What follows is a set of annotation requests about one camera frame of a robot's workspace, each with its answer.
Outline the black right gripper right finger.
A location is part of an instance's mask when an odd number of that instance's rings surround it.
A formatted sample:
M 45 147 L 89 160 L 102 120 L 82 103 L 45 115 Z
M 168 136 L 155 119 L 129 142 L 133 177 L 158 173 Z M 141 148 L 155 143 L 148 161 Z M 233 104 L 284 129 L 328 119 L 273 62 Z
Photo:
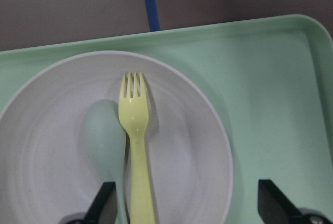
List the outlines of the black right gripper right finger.
M 312 223 L 270 179 L 258 181 L 258 213 L 264 223 Z

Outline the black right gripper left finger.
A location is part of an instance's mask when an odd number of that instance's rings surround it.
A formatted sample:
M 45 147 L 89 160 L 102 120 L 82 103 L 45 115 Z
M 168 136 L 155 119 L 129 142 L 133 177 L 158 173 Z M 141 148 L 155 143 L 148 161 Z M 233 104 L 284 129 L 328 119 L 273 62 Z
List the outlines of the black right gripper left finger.
M 104 182 L 91 206 L 89 207 L 84 223 L 115 223 L 116 220 L 116 184 Z

